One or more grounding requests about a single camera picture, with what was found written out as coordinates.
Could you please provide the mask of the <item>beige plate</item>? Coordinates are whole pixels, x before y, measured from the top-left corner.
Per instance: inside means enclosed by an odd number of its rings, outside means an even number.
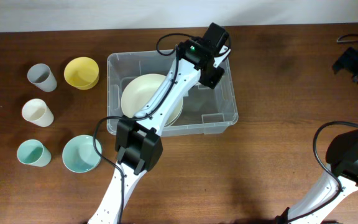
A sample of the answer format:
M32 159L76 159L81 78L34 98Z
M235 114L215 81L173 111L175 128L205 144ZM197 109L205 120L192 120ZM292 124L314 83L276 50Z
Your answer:
M150 73L133 79L124 89L121 97L121 109L128 118L147 105L159 86L166 79L165 75ZM179 100L175 109L165 122L164 126L172 125L181 115L183 98Z

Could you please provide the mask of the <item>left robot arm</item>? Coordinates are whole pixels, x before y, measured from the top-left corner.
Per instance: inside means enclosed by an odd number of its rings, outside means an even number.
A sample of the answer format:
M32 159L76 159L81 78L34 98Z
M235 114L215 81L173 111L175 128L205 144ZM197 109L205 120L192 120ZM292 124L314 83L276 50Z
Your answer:
M137 183L162 155L162 131L176 104L197 83L215 88L224 74L220 64L230 52L228 31L215 23L209 25L204 36L191 35L175 46L175 59L156 93L133 117L116 118L113 177L89 223L121 222Z

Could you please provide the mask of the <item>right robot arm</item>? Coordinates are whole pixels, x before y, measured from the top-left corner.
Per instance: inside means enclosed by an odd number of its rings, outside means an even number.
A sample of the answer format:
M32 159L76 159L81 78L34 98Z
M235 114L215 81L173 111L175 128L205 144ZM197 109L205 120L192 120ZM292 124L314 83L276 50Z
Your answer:
M358 50L349 47L334 63L337 73L346 69L358 83ZM336 136L326 151L326 161L320 159L324 172L317 183L296 205L287 208L275 223L326 223L326 217L351 193L358 190L358 124L347 121L352 131Z

